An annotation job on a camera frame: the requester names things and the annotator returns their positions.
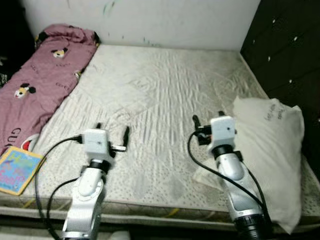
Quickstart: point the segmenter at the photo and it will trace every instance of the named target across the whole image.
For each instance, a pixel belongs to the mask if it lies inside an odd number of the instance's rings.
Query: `white mattress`
[[[97,122],[109,130],[114,144],[121,144],[130,126],[128,150],[117,154],[108,174],[104,213],[227,220],[223,193],[192,179],[197,166],[187,154],[186,141],[194,130],[194,114],[202,124],[220,110],[232,114],[237,95],[267,98],[237,52],[101,45],[44,127],[34,152],[44,154],[58,140]],[[198,159],[207,158],[196,141],[191,148]],[[82,145],[57,147],[39,173],[43,201],[58,184],[78,177],[86,163]],[[303,215],[320,216],[319,188],[309,168],[302,166],[304,189],[312,189],[304,191]],[[53,208],[66,208],[70,189],[57,192]],[[32,183],[18,198],[2,194],[0,205],[20,203],[34,209],[33,196]]]

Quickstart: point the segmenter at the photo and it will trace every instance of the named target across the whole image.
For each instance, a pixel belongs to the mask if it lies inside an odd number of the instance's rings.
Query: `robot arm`
[[[258,197],[251,173],[242,163],[240,151],[234,151],[235,120],[230,116],[225,116],[222,111],[219,112],[219,116],[213,118],[211,124],[207,126],[201,126],[196,115],[192,117],[198,143],[208,145],[208,153],[214,157],[218,172],[231,180],[221,178],[221,185],[226,194],[230,217],[240,238],[244,240],[271,239],[272,226],[266,212],[267,207],[263,209],[255,199],[233,184],[244,187],[254,197]]]
[[[72,190],[72,204],[63,229],[64,240],[95,240],[101,218],[101,204],[106,196],[106,180],[114,164],[116,152],[125,152],[129,140],[127,127],[123,146],[113,146],[104,129],[88,129],[82,135],[84,151],[89,159]]]

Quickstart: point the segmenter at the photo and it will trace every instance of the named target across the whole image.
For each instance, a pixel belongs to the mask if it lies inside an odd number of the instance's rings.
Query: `mattress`
[[[131,127],[128,150],[109,171],[102,221],[193,228],[232,228],[223,192],[192,179],[197,169],[186,144],[197,114],[202,124],[222,110],[232,115],[236,96],[268,98],[238,52],[101,45],[78,85],[43,128],[34,152],[93,128],[97,122],[121,144]],[[206,147],[191,143],[207,159]],[[39,172],[46,204],[54,188],[78,177],[88,164],[83,145],[58,146]],[[320,223],[320,188],[302,161],[301,225]],[[56,193],[52,217],[63,219],[71,187]],[[34,184],[19,196],[0,195],[0,211],[37,217]]]

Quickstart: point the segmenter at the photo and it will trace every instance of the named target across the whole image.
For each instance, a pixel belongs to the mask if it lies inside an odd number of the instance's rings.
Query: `tufted headboard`
[[[320,1],[261,0],[241,54],[270,98],[302,109],[302,152],[320,179]]]

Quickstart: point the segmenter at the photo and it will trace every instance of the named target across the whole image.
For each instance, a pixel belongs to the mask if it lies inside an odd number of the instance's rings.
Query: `white pillow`
[[[236,149],[257,178],[272,221],[290,234],[299,223],[302,208],[302,112],[275,98],[237,97],[233,105]]]

